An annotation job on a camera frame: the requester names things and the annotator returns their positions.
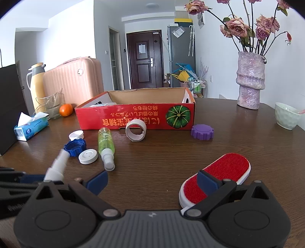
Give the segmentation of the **dried pink roses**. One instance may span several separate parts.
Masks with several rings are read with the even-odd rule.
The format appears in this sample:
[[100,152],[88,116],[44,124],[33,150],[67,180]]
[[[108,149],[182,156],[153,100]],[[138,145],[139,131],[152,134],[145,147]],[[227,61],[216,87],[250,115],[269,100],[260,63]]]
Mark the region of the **dried pink roses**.
[[286,44],[292,43],[292,36],[288,31],[280,32],[280,24],[276,19],[276,14],[271,17],[260,15],[254,18],[254,4],[257,1],[249,1],[251,11],[248,12],[246,1],[243,1],[243,7],[247,19],[244,21],[241,17],[230,10],[227,17],[217,17],[212,8],[208,7],[204,1],[188,1],[184,8],[190,15],[202,16],[204,12],[210,13],[220,21],[220,32],[224,37],[231,39],[234,43],[240,43],[241,51],[246,53],[256,53],[266,56],[275,40],[285,34]]

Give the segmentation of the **pale green bowl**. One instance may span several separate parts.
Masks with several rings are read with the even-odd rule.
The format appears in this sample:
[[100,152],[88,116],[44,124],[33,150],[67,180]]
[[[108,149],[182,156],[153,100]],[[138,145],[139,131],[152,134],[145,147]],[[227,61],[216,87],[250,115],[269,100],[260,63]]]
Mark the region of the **pale green bowl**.
[[294,107],[276,102],[275,119],[280,127],[287,130],[293,130],[293,128],[297,126],[298,121],[301,119],[301,114],[299,114],[299,111]]

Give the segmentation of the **dark brown entrance door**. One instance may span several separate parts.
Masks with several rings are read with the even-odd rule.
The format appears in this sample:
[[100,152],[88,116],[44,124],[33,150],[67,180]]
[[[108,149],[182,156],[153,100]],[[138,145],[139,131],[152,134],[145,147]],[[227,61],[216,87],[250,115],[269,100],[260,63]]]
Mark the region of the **dark brown entrance door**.
[[132,89],[161,88],[164,80],[161,30],[127,34]]

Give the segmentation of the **clear glass cup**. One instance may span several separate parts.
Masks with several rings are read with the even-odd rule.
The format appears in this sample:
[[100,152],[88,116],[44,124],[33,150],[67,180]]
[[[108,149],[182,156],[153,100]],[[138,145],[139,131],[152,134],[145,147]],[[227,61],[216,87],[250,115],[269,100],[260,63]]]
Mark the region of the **clear glass cup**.
[[36,102],[38,106],[35,107],[35,112],[44,112],[48,114],[48,119],[57,119],[60,117],[59,109],[65,104],[64,94],[62,89],[53,95],[38,98],[36,97]]

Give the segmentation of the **white spray bottle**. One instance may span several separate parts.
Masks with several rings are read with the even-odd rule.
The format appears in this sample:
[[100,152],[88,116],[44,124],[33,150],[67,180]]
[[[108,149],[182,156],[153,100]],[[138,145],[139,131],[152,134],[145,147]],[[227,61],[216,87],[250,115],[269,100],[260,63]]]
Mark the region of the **white spray bottle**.
[[64,181],[64,171],[69,157],[70,154],[64,149],[61,149],[52,166],[47,169],[43,181]]

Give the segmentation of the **white tape roll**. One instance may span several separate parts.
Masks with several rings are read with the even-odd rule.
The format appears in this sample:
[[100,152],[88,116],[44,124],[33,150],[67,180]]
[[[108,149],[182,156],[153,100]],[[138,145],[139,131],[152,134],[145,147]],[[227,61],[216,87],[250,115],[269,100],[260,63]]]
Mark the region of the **white tape roll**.
[[140,119],[133,119],[126,125],[126,136],[132,142],[140,142],[146,136],[146,124]]

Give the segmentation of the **blue gear lid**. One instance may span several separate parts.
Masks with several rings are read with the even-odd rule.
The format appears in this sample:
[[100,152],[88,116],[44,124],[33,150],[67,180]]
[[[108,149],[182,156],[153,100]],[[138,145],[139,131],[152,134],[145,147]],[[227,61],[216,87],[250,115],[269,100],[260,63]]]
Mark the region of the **blue gear lid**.
[[86,141],[84,139],[74,139],[69,141],[64,150],[69,153],[71,157],[78,157],[83,151],[86,150]]

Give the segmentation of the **green spray bottle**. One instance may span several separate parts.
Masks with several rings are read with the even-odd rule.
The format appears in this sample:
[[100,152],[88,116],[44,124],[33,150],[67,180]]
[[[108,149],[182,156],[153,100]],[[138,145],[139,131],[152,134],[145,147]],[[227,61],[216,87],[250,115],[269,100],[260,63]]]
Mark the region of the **green spray bottle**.
[[115,147],[110,129],[108,128],[101,128],[98,131],[98,152],[101,155],[104,169],[106,171],[113,171],[115,169]]

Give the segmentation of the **yellow thermos jug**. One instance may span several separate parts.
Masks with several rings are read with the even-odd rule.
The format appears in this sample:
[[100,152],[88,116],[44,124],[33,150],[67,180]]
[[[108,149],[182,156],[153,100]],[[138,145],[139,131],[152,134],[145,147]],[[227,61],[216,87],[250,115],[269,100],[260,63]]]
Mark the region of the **yellow thermos jug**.
[[31,93],[35,114],[46,111],[44,106],[46,93],[43,83],[45,66],[44,63],[36,63],[29,68],[29,73],[26,75],[26,83]]

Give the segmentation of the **white ribbed bottle cap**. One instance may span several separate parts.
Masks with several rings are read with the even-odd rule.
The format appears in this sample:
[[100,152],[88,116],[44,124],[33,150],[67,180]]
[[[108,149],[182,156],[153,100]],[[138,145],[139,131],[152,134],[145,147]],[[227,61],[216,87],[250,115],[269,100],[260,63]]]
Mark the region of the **white ribbed bottle cap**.
[[75,139],[83,139],[84,138],[84,131],[83,130],[76,130],[69,134],[69,139],[71,141]]

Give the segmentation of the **red cardboard box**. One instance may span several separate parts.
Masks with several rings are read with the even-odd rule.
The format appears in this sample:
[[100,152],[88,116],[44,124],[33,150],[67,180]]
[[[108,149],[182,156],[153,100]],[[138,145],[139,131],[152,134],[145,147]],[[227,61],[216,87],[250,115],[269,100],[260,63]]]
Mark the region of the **red cardboard box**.
[[195,99],[187,88],[105,91],[75,108],[82,130],[117,130],[140,119],[148,130],[190,130]]

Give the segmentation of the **red white lint brush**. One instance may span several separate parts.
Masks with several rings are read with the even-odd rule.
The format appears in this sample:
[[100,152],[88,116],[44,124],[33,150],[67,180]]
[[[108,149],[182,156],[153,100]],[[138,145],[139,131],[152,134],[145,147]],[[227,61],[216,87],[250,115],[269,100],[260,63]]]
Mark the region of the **red white lint brush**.
[[181,185],[179,203],[181,213],[198,204],[221,186],[224,179],[230,179],[241,185],[251,171],[250,162],[237,153],[227,153],[203,168]]

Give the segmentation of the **white round lid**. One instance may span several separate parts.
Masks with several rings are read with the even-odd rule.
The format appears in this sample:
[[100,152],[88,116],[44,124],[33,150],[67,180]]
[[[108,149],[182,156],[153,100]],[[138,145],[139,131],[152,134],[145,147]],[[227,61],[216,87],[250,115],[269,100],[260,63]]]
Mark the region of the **white round lid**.
[[84,150],[79,154],[79,162],[84,165],[92,164],[98,159],[98,152],[94,149]]

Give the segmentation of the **grey refrigerator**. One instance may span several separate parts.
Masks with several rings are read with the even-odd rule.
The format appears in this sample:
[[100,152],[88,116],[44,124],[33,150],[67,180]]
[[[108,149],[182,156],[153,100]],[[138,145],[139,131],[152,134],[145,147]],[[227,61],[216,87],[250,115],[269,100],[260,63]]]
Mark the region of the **grey refrigerator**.
[[193,23],[180,22],[178,26],[168,26],[168,46],[171,87],[180,87],[180,81],[172,74],[179,75],[186,64],[195,72],[195,45]]

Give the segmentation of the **pink mini suitcase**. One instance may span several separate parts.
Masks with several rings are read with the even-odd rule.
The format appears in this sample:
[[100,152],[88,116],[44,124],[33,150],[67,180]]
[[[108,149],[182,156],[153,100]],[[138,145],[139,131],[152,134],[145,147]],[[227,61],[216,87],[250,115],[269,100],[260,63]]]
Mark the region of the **pink mini suitcase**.
[[78,106],[104,92],[101,63],[91,57],[74,58],[45,72],[47,96],[60,92],[65,102]]

